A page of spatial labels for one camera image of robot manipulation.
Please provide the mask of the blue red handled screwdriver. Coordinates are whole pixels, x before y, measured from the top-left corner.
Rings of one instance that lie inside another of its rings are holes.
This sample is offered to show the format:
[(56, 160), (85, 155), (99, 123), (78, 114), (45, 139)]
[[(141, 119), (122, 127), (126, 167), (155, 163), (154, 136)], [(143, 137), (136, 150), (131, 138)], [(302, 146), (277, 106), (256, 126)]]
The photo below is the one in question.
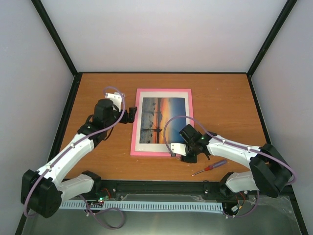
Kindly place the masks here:
[(198, 175), (198, 174), (203, 173), (203, 172), (206, 172), (206, 171), (211, 171), (211, 170), (213, 170), (213, 169), (215, 169), (215, 168), (218, 168), (218, 167), (220, 167), (220, 166), (223, 166), (223, 165), (226, 164), (226, 163), (227, 163), (227, 160), (218, 161), (218, 162), (216, 162), (216, 163), (214, 163), (214, 164), (209, 165), (208, 167), (204, 168), (203, 170), (198, 171), (198, 172), (192, 174), (192, 176)]

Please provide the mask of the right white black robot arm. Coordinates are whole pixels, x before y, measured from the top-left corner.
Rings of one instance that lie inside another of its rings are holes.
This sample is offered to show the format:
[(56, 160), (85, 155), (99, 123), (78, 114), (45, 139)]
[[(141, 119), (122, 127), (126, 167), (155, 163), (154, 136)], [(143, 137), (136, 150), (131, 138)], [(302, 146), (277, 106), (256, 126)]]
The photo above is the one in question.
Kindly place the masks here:
[(247, 172), (227, 173), (219, 183), (220, 194), (225, 198), (242, 191), (260, 191), (276, 198), (292, 178), (292, 171), (281, 154), (271, 144), (251, 146), (230, 141), (212, 132), (202, 134), (188, 124), (180, 131), (183, 143), (171, 143), (173, 154), (180, 155), (185, 163), (196, 163), (198, 155), (220, 156), (239, 163)]

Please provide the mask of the pink wooden picture frame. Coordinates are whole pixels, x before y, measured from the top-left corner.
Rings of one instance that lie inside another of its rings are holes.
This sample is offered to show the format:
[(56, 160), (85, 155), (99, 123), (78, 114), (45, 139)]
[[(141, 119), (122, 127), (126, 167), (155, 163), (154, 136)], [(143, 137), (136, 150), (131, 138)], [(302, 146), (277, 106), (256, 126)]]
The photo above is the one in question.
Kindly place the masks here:
[(163, 144), (140, 144), (139, 135), (140, 135), (140, 119), (141, 119), (141, 109), (142, 109), (142, 100), (144, 97), (182, 97), (185, 99), (186, 105), (186, 115), (185, 116), (176, 116), (170, 119), (173, 121), (177, 118), (186, 119), (187, 125), (194, 125), (194, 122), (188, 118), (193, 117), (193, 102), (192, 102), (192, 91), (191, 89), (147, 89), (141, 88), (136, 91), (136, 100), (135, 105), (137, 107), (137, 112), (135, 115), (135, 121), (133, 123), (132, 131), (132, 142), (131, 142), (131, 155), (132, 156), (147, 156), (147, 157), (170, 157), (171, 153), (169, 152), (166, 145), (170, 145), (175, 142), (168, 142), (164, 138)]

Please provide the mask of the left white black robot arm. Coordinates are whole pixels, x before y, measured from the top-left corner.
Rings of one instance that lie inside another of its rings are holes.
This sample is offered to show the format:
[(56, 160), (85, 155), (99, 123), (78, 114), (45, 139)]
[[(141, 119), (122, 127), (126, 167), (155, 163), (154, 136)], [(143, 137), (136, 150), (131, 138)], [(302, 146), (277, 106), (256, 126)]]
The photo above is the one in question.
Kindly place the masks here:
[(117, 96), (97, 102), (94, 113), (78, 129), (72, 141), (51, 161), (37, 171), (28, 170), (22, 176), (21, 203), (44, 218), (51, 217), (61, 203), (87, 193), (91, 197), (102, 191), (101, 177), (90, 171), (66, 182), (68, 172), (101, 141), (105, 141), (118, 123), (133, 123), (137, 107), (122, 109)]

